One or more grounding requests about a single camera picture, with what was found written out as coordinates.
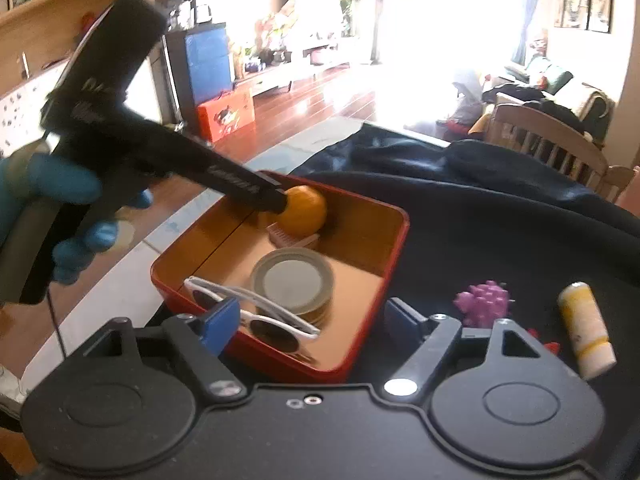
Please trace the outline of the blue gloved hand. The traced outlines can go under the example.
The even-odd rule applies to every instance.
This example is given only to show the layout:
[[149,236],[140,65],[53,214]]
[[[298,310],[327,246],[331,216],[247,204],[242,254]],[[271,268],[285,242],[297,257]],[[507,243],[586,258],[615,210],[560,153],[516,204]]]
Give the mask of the blue gloved hand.
[[[16,178],[10,176],[9,159],[1,161],[1,238],[11,233],[30,200],[47,197],[62,203],[90,205],[102,192],[99,178],[90,170],[47,153],[32,154]],[[122,242],[120,220],[101,220],[86,234],[63,240],[53,249],[53,281],[62,285],[77,282],[96,255]]]

